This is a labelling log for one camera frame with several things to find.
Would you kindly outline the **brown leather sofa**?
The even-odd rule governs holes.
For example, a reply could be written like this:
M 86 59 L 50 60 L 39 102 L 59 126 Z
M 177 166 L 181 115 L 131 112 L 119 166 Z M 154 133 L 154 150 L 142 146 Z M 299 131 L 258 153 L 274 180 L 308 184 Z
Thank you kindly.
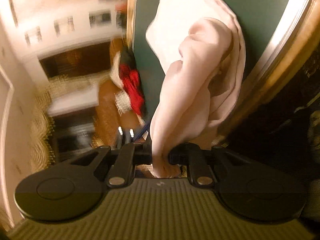
M 121 52 L 123 46 L 127 46 L 125 39 L 115 38 L 110 43 L 111 67 L 115 54 Z M 143 117 L 133 110 L 119 115 L 115 104 L 115 93 L 120 89 L 110 79 L 103 81 L 99 86 L 99 105 L 95 108 L 95 137 L 104 145 L 115 146 L 118 135 L 118 128 L 128 131 L 138 129 L 143 123 Z

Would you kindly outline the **beige lace sofa cover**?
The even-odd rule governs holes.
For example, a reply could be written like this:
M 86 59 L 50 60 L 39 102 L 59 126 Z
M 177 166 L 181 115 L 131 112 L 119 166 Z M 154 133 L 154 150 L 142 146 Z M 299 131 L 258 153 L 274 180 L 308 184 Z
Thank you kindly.
M 115 104 L 118 110 L 119 115 L 122 115 L 128 111 L 131 111 L 131 101 L 127 92 L 125 92 L 123 87 L 123 82 L 119 76 L 119 66 L 120 66 L 120 52 L 118 51 L 114 58 L 112 67 L 110 70 L 110 79 L 112 82 L 120 89 L 119 92 L 115 93 Z

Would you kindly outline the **red fuzzy garment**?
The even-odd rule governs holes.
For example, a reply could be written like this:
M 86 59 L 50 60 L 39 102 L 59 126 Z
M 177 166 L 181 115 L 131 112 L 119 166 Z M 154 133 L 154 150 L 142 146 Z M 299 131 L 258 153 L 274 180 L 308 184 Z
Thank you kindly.
M 119 66 L 119 77 L 123 83 L 123 90 L 125 90 L 130 98 L 132 110 L 136 114 L 143 116 L 145 99 L 138 70 L 122 63 Z

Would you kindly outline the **dark black-green garment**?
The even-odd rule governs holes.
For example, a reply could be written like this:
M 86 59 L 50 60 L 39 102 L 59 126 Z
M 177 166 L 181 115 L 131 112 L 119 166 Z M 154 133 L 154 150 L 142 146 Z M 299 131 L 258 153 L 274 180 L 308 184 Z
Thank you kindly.
M 120 52 L 120 65 L 125 64 L 130 68 L 136 68 L 136 60 L 133 50 L 128 46 L 123 46 Z

